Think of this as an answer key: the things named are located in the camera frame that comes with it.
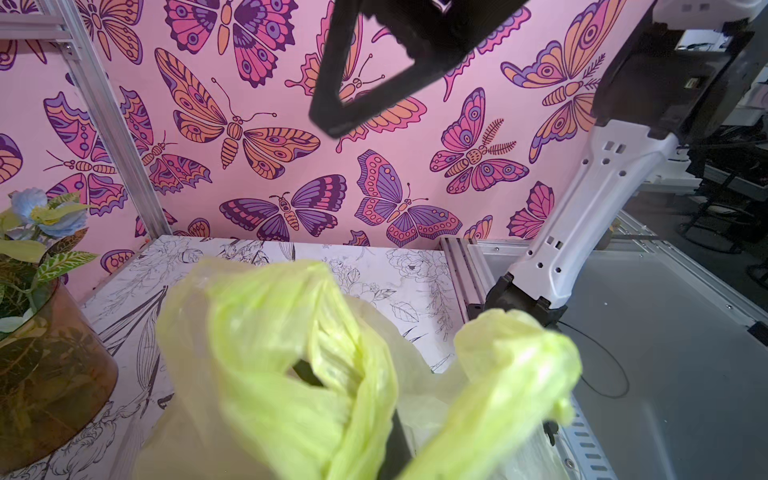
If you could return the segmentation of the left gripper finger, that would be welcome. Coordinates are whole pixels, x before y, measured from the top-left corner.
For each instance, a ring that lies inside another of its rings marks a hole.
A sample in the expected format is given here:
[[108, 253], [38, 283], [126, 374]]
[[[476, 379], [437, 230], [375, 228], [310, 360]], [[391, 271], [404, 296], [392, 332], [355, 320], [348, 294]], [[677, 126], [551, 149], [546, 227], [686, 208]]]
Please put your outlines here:
[[386, 442], [386, 452], [379, 468], [377, 480], [394, 480], [407, 467], [412, 459], [406, 433], [398, 412], [392, 417], [392, 429]]

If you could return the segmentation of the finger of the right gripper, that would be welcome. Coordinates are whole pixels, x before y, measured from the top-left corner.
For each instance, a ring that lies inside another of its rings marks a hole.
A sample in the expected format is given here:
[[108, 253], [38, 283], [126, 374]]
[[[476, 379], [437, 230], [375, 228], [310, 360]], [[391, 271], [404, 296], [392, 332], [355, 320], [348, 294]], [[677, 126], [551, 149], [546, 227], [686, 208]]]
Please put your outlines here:
[[[487, 40], [523, 1], [337, 1], [309, 118], [328, 136], [339, 139], [459, 66]], [[357, 100], [343, 102], [340, 88], [359, 17], [386, 27], [413, 61], [407, 69]]]

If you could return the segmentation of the yellow-green plastic bag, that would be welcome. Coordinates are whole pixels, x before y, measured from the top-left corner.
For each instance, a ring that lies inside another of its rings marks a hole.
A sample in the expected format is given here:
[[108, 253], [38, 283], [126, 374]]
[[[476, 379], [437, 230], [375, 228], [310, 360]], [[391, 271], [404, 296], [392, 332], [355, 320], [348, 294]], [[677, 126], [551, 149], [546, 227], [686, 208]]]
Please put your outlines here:
[[174, 396], [137, 479], [376, 479], [398, 412], [396, 479], [487, 479], [457, 439], [470, 381], [436, 373], [329, 266], [208, 258], [168, 293], [156, 339]]

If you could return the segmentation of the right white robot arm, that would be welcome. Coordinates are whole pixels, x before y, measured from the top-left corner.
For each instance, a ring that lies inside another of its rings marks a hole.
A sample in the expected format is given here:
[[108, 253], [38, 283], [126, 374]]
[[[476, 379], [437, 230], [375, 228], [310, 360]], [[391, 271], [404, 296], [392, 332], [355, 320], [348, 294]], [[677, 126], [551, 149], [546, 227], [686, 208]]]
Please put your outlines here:
[[[309, 110], [340, 138], [461, 65], [522, 8], [519, 1], [339, 1]], [[355, 25], [384, 25], [411, 65], [358, 100], [340, 86]], [[656, 1], [603, 76], [575, 176], [527, 252], [467, 307], [521, 310], [556, 324], [593, 249], [644, 179], [681, 145], [710, 135], [767, 62], [763, 1]]]

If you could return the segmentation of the potted plant with yellow-green leaves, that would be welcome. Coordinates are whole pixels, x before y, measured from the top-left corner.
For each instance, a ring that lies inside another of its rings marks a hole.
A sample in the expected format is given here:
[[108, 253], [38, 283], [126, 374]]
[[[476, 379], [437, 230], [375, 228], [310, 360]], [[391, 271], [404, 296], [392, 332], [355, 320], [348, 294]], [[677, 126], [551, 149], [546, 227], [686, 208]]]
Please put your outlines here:
[[10, 194], [1, 214], [1, 471], [80, 433], [108, 402], [118, 368], [63, 278], [94, 260], [77, 250], [89, 204], [77, 193]]

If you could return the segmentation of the aluminium front rail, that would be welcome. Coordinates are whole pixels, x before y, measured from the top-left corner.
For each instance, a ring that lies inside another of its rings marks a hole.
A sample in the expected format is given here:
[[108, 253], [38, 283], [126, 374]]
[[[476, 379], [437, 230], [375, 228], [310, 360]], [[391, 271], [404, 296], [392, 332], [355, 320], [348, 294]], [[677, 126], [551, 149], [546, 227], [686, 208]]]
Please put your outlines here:
[[479, 245], [440, 241], [464, 326], [454, 342], [471, 393], [457, 439], [487, 479], [613, 479], [616, 476], [571, 392], [581, 376], [575, 344], [523, 314], [485, 313], [493, 283]]

